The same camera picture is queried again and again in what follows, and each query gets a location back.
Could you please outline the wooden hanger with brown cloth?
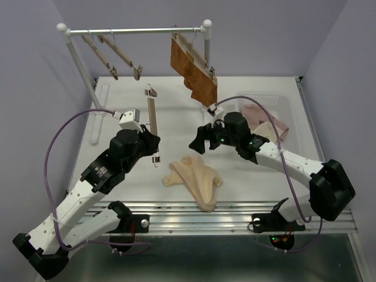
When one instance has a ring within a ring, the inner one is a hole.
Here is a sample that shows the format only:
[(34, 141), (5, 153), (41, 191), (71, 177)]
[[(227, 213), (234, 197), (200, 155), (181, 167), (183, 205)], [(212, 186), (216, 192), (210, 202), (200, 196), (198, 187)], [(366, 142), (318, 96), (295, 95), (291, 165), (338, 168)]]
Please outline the wooden hanger with brown cloth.
[(210, 64), (211, 39), (206, 38), (204, 33), (204, 53), (202, 54), (182, 33), (173, 33), (172, 39), (180, 46), (187, 57), (212, 80), (216, 79), (215, 68)]

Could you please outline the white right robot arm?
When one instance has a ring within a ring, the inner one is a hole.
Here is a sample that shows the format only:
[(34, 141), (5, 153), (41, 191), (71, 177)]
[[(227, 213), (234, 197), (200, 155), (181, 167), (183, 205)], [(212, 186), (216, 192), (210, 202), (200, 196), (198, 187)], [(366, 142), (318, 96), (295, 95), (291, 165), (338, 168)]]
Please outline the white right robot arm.
[(210, 150), (220, 145), (234, 147), (241, 158), (283, 173), (308, 189), (308, 194), (284, 199), (273, 209), (270, 222), (277, 229), (284, 229), (300, 217), (319, 216), (334, 221), (355, 196), (340, 162), (320, 162), (280, 149), (267, 138), (251, 133), (239, 112), (198, 127), (189, 148), (202, 155), (205, 142), (209, 142)]

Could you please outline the brown underwear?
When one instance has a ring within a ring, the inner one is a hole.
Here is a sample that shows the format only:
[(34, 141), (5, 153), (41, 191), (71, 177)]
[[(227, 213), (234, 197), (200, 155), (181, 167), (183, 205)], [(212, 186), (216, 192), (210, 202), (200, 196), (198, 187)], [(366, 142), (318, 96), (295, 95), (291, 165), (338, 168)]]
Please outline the brown underwear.
[(216, 80), (207, 75), (203, 68), (197, 66), (174, 38), (171, 44), (170, 66), (183, 77), (183, 83), (191, 91), (192, 99), (205, 107), (217, 103)]

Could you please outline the wooden hanger with beige cloth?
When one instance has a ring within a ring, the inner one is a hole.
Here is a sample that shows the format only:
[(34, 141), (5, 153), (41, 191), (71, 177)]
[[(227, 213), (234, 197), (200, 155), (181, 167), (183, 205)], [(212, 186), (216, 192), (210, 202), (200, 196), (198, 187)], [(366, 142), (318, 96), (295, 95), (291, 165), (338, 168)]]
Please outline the wooden hanger with beige cloth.
[[(147, 109), (149, 115), (149, 126), (151, 134), (157, 136), (157, 118), (156, 118), (156, 104), (155, 100), (157, 98), (157, 92), (152, 88), (151, 84), (147, 84), (145, 88), (145, 95), (147, 96)], [(159, 150), (153, 154), (152, 163), (155, 168), (158, 168), (160, 165), (160, 156)]]

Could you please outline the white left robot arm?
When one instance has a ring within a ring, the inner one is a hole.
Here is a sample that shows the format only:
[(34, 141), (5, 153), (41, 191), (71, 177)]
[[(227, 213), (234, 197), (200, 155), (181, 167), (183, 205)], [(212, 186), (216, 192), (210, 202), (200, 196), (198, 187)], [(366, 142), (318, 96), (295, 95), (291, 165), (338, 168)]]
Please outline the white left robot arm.
[(14, 246), (45, 280), (57, 276), (68, 264), (69, 253), (110, 231), (134, 233), (136, 222), (122, 202), (111, 202), (104, 211), (85, 223), (79, 220), (94, 204), (125, 180), (137, 161), (157, 152), (160, 137), (145, 126), (141, 130), (122, 129), (81, 174), (66, 198), (29, 233), (19, 233)]

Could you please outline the pink underwear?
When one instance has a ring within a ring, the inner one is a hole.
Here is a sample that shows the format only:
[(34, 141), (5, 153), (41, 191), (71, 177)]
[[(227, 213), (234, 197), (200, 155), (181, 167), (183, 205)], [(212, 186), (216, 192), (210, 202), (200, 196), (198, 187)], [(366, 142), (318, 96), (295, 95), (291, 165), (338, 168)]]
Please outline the pink underwear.
[[(243, 106), (240, 110), (241, 114), (246, 118), (250, 130), (253, 132), (256, 130), (257, 135), (264, 137), (271, 137), (273, 141), (276, 141), (276, 134), (274, 132), (273, 126), (267, 114), (257, 105), (252, 104), (250, 106)], [(284, 140), (288, 134), (289, 127), (276, 119), (273, 115), (270, 115), (278, 135), (281, 140)]]

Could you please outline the beige underwear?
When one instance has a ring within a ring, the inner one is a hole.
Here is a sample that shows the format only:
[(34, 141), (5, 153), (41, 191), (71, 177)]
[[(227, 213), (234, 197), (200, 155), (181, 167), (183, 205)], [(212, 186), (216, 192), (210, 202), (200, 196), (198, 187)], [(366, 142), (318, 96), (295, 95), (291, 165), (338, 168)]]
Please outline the beige underwear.
[(166, 187), (182, 184), (193, 196), (201, 211), (213, 212), (217, 199), (215, 188), (223, 184), (222, 177), (200, 156), (184, 156), (169, 164), (171, 172), (162, 180)]

